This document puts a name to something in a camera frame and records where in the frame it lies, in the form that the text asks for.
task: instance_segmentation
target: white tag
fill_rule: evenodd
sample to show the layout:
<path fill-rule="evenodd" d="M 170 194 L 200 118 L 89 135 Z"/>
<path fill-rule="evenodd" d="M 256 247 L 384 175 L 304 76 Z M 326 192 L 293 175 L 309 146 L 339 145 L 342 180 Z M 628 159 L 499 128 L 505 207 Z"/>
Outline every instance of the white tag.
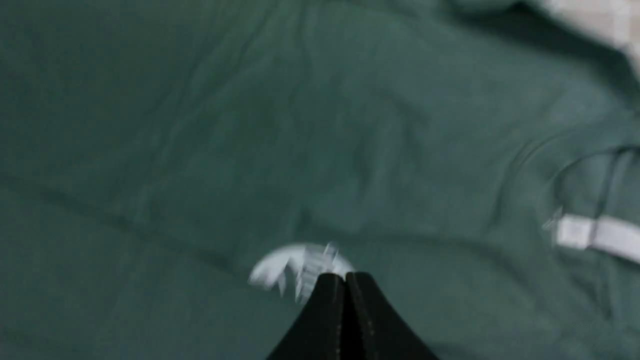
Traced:
<path fill-rule="evenodd" d="M 640 226 L 613 217 L 598 220 L 594 249 L 640 264 Z"/>
<path fill-rule="evenodd" d="M 593 229 L 593 219 L 565 214 L 557 223 L 556 242 L 558 245 L 584 250 L 591 245 Z"/>
<path fill-rule="evenodd" d="M 640 264 L 640 226 L 618 218 L 565 214 L 557 221 L 558 245 L 606 252 Z"/>

